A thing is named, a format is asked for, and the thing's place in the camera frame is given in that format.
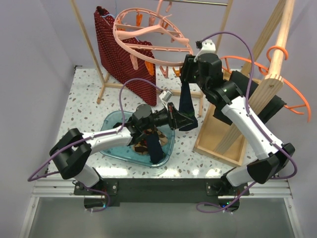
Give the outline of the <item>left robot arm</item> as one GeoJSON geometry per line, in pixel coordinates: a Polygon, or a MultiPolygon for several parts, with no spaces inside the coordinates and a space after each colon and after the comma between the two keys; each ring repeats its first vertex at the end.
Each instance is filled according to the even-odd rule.
{"type": "Polygon", "coordinates": [[[142,104],[128,120],[123,120],[113,129],[97,133],[81,133],[77,128],[69,130],[51,149],[50,156],[63,179],[76,179],[84,184],[88,192],[98,194],[103,183],[98,172],[86,164],[91,155],[144,141],[151,162],[159,162],[163,158],[163,150],[156,128],[168,125],[176,130],[193,122],[193,119],[181,114],[173,103],[155,112],[149,105],[142,104]]]}

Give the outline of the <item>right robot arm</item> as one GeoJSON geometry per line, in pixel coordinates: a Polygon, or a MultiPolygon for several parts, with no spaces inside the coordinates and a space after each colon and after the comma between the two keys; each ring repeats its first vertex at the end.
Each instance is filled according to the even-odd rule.
{"type": "Polygon", "coordinates": [[[231,195],[238,186],[251,181],[264,184],[287,165],[295,152],[294,146],[272,134],[251,109],[240,88],[223,79],[222,62],[216,54],[187,55],[180,80],[197,84],[206,99],[237,126],[255,152],[255,161],[235,167],[221,177],[223,193],[231,195]]]}

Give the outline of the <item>beige brown argyle sock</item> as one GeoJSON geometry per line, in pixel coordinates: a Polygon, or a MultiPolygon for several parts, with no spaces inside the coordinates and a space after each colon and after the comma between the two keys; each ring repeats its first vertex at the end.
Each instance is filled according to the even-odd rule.
{"type": "Polygon", "coordinates": [[[168,143],[167,136],[164,133],[162,133],[160,130],[157,130],[157,134],[159,137],[159,143],[160,143],[161,147],[165,146],[168,143]]]}

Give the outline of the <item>pink round clip hanger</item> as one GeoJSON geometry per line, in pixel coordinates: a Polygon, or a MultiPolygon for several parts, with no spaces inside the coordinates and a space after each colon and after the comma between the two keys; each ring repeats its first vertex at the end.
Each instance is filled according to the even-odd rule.
{"type": "Polygon", "coordinates": [[[148,72],[157,66],[164,77],[173,69],[179,74],[183,61],[181,54],[192,55],[189,39],[171,22],[173,1],[158,1],[156,10],[132,7],[120,12],[113,23],[115,41],[130,54],[134,69],[137,60],[144,60],[148,72]]]}

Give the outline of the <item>black multicolour argyle sock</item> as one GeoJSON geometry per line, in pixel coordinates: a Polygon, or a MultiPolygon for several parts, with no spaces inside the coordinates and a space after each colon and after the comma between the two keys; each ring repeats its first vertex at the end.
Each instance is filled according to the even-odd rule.
{"type": "Polygon", "coordinates": [[[148,147],[146,140],[142,140],[137,144],[134,144],[132,147],[133,151],[139,155],[147,155],[148,154],[148,147]]]}

